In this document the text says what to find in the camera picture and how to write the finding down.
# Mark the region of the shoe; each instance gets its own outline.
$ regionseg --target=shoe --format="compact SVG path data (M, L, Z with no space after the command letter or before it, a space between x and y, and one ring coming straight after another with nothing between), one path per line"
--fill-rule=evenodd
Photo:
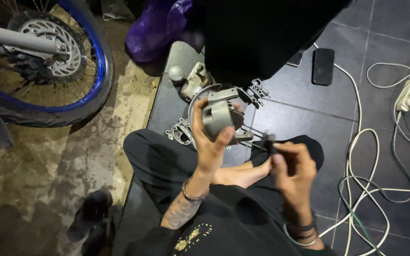
M112 245L121 215L122 206L112 206L108 209L108 218L94 226L90 230L88 238L83 242L81 249L83 256L98 256L105 246Z
M82 240L89 230L107 217L112 204L112 195L107 190L100 189L88 195L75 213L74 222L67 229L69 241L76 243Z

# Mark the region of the black pants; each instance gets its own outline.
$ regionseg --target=black pants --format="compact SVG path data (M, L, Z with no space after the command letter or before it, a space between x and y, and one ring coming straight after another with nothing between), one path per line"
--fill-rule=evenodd
M321 168L324 156L319 142L306 135L279 142L287 141L306 144L311 158L316 162L317 170ZM191 177L196 169L197 153L147 129L130 133L124 140L123 148L134 169L134 175L141 181L159 212L164 214L181 191L183 182ZM252 148L250 160L254 167L263 164L267 159L268 153L260 148ZM247 190L267 205L276 209L282 207L279 192L275 189L270 175Z

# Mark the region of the bare foot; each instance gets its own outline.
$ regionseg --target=bare foot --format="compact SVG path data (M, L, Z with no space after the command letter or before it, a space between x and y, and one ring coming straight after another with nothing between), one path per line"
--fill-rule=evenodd
M219 169L212 181L213 184L223 185L238 185L242 188L247 188L256 183L260 179L266 177L270 172L271 159L268 159L260 166L234 170L223 168Z

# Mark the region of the black shirt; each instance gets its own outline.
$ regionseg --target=black shirt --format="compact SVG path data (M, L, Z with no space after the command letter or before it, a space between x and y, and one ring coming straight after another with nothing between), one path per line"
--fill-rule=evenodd
M326 246L305 250L282 230L281 215L239 186L212 185L197 214L179 230L152 229L128 256L335 256Z

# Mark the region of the brake disc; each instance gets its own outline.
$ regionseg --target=brake disc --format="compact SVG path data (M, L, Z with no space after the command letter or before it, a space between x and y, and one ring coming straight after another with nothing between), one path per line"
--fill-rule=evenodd
M62 20L45 12L30 10L14 15L8 24L8 29L67 45L68 57L48 66L52 72L50 83L74 82L85 72L87 66L85 47L76 32Z

